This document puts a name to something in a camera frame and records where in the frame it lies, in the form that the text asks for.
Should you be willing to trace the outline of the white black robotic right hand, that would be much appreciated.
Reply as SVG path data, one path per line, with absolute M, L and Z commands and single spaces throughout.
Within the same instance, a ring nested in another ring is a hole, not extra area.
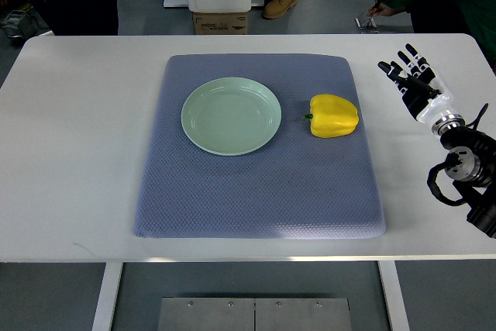
M 432 125 L 442 116 L 453 113 L 453 95 L 431 64 L 411 44 L 406 52 L 398 51 L 403 63 L 380 61 L 377 66 L 394 83 L 411 116 Z

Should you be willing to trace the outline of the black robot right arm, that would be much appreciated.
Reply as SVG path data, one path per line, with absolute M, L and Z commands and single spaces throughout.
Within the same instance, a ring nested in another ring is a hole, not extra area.
M 485 104 L 476 119 L 464 125 L 461 119 L 444 119 L 440 143 L 448 151 L 445 160 L 431 168 L 427 185 L 432 195 L 445 205 L 470 206 L 467 221 L 481 232 L 495 238 L 495 139 L 477 129 L 486 112 Z M 437 185 L 439 172 L 453 180 L 460 198 L 446 197 Z

